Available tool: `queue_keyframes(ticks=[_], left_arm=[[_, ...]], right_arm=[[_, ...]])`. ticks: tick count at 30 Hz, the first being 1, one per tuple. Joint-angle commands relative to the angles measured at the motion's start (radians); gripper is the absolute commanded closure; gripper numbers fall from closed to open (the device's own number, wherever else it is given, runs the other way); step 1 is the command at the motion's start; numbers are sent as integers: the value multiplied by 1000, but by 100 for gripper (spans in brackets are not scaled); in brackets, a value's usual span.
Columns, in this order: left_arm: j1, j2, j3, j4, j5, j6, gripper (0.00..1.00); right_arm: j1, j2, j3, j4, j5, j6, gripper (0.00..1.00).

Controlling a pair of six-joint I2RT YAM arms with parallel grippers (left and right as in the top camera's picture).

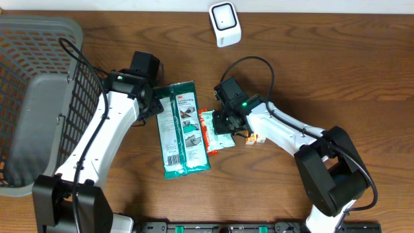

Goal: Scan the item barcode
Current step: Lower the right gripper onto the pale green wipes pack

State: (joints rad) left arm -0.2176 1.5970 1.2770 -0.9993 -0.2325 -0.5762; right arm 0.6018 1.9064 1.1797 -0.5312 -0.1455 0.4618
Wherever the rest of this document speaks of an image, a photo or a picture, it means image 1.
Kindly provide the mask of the red stick sachet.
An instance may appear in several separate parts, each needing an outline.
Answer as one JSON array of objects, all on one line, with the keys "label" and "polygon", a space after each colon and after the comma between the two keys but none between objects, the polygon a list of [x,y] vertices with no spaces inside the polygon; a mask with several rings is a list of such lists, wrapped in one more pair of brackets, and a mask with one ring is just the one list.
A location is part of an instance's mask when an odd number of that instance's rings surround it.
[{"label": "red stick sachet", "polygon": [[202,116],[203,112],[207,112],[208,109],[199,109],[198,110],[198,114],[199,114],[199,120],[201,122],[201,129],[202,129],[202,135],[203,135],[203,139],[204,139],[204,145],[206,147],[206,153],[207,155],[217,155],[217,150],[211,150],[209,148],[209,139],[208,139],[208,135],[207,135],[207,128],[206,128],[206,123],[205,120]]}]

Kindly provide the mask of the mint green snack packet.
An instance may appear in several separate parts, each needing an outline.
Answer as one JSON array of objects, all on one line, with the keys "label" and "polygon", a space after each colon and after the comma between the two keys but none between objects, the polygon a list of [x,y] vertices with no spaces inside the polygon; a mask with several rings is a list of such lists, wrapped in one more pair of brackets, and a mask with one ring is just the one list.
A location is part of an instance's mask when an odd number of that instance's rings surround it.
[{"label": "mint green snack packet", "polygon": [[202,119],[204,120],[202,125],[206,128],[205,136],[207,151],[212,152],[235,146],[235,142],[230,133],[223,135],[217,135],[215,133],[215,128],[213,126],[213,112],[214,110],[203,111],[201,113]]}]

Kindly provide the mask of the orange small box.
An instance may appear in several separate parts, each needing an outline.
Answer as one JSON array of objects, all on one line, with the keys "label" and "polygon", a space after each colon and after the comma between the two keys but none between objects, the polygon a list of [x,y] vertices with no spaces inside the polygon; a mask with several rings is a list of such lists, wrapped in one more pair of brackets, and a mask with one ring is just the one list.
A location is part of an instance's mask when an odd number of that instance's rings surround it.
[{"label": "orange small box", "polygon": [[257,135],[256,142],[257,143],[264,143],[266,141],[266,139],[267,138],[262,136],[262,135]]},{"label": "orange small box", "polygon": [[257,141],[257,135],[255,133],[250,134],[246,137],[245,144],[246,145],[254,145]]}]

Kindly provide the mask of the green white package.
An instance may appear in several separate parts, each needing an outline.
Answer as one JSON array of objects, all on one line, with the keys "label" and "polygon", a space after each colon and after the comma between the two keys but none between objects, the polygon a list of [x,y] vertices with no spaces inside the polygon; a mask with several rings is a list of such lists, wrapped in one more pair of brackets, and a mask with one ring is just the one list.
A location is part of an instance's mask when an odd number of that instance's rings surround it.
[{"label": "green white package", "polygon": [[193,81],[155,89],[162,113],[157,115],[164,178],[174,179],[210,170]]}]

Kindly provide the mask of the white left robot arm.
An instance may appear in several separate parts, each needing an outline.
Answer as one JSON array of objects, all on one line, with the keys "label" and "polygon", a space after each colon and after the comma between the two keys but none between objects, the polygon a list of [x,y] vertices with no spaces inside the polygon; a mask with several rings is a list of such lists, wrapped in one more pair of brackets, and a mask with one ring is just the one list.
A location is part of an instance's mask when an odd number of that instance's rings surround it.
[{"label": "white left robot arm", "polygon": [[154,93],[161,62],[136,51],[130,67],[108,74],[96,111],[54,175],[40,175],[32,197],[38,232],[132,232],[132,217],[112,211],[104,195],[109,169],[132,125],[163,111]]}]

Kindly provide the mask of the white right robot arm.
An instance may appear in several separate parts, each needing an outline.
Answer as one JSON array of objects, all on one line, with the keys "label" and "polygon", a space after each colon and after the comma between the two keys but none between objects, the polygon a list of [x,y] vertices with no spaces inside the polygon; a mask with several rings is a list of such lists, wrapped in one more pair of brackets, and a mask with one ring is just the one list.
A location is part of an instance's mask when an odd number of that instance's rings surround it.
[{"label": "white right robot arm", "polygon": [[280,111],[258,94],[249,96],[235,78],[216,85],[222,109],[213,113],[218,135],[246,131],[271,140],[294,157],[312,210],[310,232],[337,232],[372,180],[345,130],[313,127]]}]

